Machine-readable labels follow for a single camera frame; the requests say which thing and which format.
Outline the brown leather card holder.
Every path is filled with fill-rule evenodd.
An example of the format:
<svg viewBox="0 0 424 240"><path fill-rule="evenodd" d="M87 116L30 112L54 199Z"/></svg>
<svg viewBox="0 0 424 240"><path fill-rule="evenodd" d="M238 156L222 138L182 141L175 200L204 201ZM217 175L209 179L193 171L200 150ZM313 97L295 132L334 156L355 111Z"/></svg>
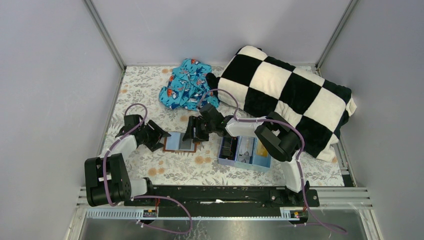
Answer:
<svg viewBox="0 0 424 240"><path fill-rule="evenodd" d="M192 139L183 140L184 133L182 132L169 132L170 136L164 139L164 152L173 153L195 153L197 144Z"/></svg>

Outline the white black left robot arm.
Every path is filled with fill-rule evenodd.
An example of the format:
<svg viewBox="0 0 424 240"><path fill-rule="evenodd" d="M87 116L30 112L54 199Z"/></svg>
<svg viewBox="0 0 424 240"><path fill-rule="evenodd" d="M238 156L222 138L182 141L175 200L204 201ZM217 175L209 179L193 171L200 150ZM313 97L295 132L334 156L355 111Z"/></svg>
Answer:
<svg viewBox="0 0 424 240"><path fill-rule="evenodd" d="M138 114L124 116L124 125L115 136L115 142L105 153L88 158L84 162L84 176L87 202L91 207L115 206L130 199L132 186L125 160L140 145L151 152L162 147L163 138L171 134L154 121L144 123Z"/></svg>

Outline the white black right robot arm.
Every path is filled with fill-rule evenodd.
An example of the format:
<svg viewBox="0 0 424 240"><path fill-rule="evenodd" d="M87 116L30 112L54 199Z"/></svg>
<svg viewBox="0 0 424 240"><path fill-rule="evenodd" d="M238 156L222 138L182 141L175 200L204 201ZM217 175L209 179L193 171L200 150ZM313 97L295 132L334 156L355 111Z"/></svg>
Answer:
<svg viewBox="0 0 424 240"><path fill-rule="evenodd" d="M211 104L200 110L199 116L190 116L183 140L207 142L209 135L220 137L257 138L272 158L279 161L285 178L286 198L293 204L307 203L308 182L304 179L300 155L305 147L301 133L276 112L257 118L238 118L235 114L223 116Z"/></svg>

